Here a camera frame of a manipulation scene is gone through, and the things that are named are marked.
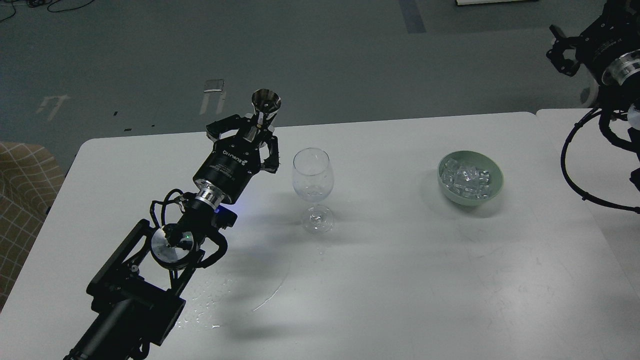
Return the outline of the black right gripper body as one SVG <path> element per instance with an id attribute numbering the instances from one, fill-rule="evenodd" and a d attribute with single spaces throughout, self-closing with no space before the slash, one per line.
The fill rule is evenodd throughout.
<path id="1" fill-rule="evenodd" d="M 585 65 L 599 85 L 619 85 L 610 66 L 620 57 L 639 50 L 639 32 L 633 18 L 602 14 L 583 32 L 577 46 L 577 59 Z"/>

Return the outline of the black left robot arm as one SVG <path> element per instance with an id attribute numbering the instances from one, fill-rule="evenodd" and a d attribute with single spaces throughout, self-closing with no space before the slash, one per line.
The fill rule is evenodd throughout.
<path id="1" fill-rule="evenodd" d="M 195 173 L 197 191 L 170 190 L 141 219 L 87 285 L 97 317 L 67 360 L 144 360 L 185 309 L 195 271 L 226 255 L 229 209 L 261 171 L 279 168 L 274 109 L 233 115 L 206 126 L 212 151 Z"/>

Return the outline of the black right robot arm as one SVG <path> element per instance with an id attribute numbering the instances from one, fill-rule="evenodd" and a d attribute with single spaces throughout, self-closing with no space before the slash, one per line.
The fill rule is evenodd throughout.
<path id="1" fill-rule="evenodd" d="M 587 111 L 560 148 L 562 177 L 585 202 L 638 214 L 637 205 L 615 203 L 580 187 L 569 173 L 567 157 L 578 132 L 592 120 L 609 145 L 629 157 L 639 157 L 639 2 L 607 0 L 601 14 L 576 36 L 566 35 L 557 25 L 549 29 L 553 39 L 545 55 L 553 68 L 565 76 L 586 68 L 593 80 Z"/>

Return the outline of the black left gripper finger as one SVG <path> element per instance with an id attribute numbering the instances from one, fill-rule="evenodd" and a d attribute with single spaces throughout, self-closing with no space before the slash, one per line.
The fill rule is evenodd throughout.
<path id="1" fill-rule="evenodd" d="M 275 174 L 280 167 L 279 142 L 278 137 L 274 135 L 272 130 L 267 128 L 259 129 L 260 144 L 265 144 L 269 155 L 261 162 L 260 171 Z"/>
<path id="2" fill-rule="evenodd" d="M 213 146 L 237 146 L 246 142 L 244 136 L 250 130 L 250 116 L 234 114 L 206 125 L 206 136 Z"/>

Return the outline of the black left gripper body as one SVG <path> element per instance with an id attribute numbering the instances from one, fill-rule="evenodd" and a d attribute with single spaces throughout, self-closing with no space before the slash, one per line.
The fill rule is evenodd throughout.
<path id="1" fill-rule="evenodd" d="M 257 173 L 269 152 L 261 140 L 242 141 L 238 145 L 214 145 L 212 152 L 193 176 L 199 189 L 213 189 L 222 194 L 220 203 L 233 205 Z"/>

